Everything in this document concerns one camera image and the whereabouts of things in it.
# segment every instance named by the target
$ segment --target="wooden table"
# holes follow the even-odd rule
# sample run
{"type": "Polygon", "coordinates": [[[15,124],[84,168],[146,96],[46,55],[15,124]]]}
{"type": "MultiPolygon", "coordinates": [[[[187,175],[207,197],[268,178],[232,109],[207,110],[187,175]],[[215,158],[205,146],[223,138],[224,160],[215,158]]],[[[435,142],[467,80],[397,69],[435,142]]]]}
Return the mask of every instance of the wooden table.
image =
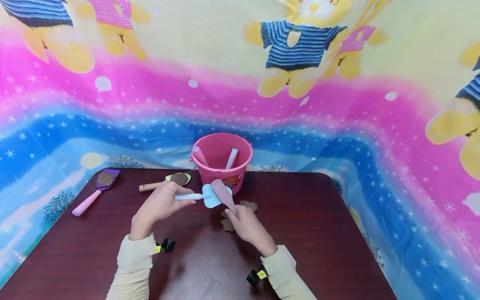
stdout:
{"type": "MultiPolygon", "coordinates": [[[[121,169],[115,185],[80,217],[71,212],[95,191],[90,180],[18,271],[0,290],[3,300],[103,300],[117,269],[120,242],[150,192],[138,186],[173,170],[121,169]]],[[[201,190],[197,171],[187,187],[201,190]]],[[[249,172],[234,197],[258,204],[257,216],[297,261],[297,272],[318,299],[395,299],[332,181],[319,173],[249,172]]],[[[224,207],[188,207],[155,225],[171,254],[154,256],[150,299],[277,299],[266,280],[252,288],[257,250],[220,221],[224,207]]]]}

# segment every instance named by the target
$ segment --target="cream sleeve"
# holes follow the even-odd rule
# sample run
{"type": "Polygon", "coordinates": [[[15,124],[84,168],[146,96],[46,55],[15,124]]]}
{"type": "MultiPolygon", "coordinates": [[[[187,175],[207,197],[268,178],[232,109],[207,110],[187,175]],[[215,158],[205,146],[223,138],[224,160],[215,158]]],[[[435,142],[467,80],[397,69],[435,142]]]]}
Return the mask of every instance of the cream sleeve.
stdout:
{"type": "Polygon", "coordinates": [[[279,245],[277,249],[275,254],[260,258],[277,296],[282,300],[316,300],[295,271],[297,262],[287,248],[279,245]]]}
{"type": "Polygon", "coordinates": [[[106,300],[148,300],[155,247],[153,234],[143,240],[132,241],[128,235],[123,239],[117,256],[118,269],[106,300]]]}

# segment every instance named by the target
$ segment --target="light blue spatula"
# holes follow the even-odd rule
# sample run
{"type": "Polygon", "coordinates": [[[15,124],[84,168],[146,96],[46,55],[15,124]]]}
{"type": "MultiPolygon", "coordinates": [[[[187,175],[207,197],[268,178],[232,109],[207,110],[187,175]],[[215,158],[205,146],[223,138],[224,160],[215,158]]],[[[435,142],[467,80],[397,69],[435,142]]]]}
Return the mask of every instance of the light blue spatula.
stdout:
{"type": "MultiPolygon", "coordinates": [[[[232,190],[229,187],[226,187],[230,195],[232,195],[232,190]]],[[[214,208],[222,202],[218,198],[218,196],[215,194],[214,190],[212,189],[211,184],[205,184],[202,187],[202,193],[194,193],[194,194],[175,194],[175,200],[204,200],[204,204],[208,208],[214,208]]]]}

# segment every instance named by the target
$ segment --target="teddy bear print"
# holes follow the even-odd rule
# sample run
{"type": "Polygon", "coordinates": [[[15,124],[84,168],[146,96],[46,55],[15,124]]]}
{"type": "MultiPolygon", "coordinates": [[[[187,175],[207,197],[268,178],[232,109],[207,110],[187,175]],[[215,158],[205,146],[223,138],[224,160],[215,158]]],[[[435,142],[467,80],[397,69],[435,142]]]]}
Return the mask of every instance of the teddy bear print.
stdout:
{"type": "MultiPolygon", "coordinates": [[[[480,72],[480,42],[468,47],[459,62],[480,72]]],[[[480,73],[458,92],[448,107],[428,122],[425,133],[437,145],[467,136],[460,151],[460,162],[470,176],[480,180],[480,73]]]]}
{"type": "Polygon", "coordinates": [[[146,60],[147,53],[133,30],[132,20],[146,24],[151,16],[140,5],[130,0],[80,0],[77,14],[84,19],[95,19],[107,51],[121,56],[128,49],[138,60],[146,60]]]}
{"type": "Polygon", "coordinates": [[[95,58],[77,38],[66,0],[0,0],[36,57],[49,62],[48,52],[66,69],[87,73],[95,58]]]}
{"type": "Polygon", "coordinates": [[[381,45],[387,41],[388,36],[380,28],[368,25],[392,0],[368,0],[363,12],[351,33],[342,42],[341,46],[330,52],[332,62],[327,68],[324,78],[329,78],[339,69],[340,75],[345,79],[353,79],[360,75],[361,57],[365,43],[372,46],[381,45]]]}
{"type": "Polygon", "coordinates": [[[352,9],[352,0],[284,0],[286,19],[255,22],[244,28],[247,43],[270,48],[266,73],[258,86],[274,97],[288,84],[293,98],[306,95],[318,78],[324,52],[340,43],[346,26],[337,24],[352,9]]]}

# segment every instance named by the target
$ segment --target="pink bucket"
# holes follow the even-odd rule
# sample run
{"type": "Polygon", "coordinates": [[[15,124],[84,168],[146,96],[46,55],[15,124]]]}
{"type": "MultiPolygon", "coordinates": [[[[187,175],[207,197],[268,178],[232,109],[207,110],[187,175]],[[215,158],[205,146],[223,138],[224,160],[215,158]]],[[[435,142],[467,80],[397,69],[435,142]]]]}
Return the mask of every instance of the pink bucket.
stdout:
{"type": "Polygon", "coordinates": [[[212,181],[220,179],[232,189],[234,195],[238,193],[247,171],[247,165],[252,159],[252,144],[236,134],[218,132],[200,138],[193,146],[200,147],[208,163],[208,167],[200,163],[192,152],[190,161],[193,160],[198,165],[202,183],[210,184],[212,181]],[[225,170],[232,148],[237,148],[239,152],[232,168],[225,170]]]}

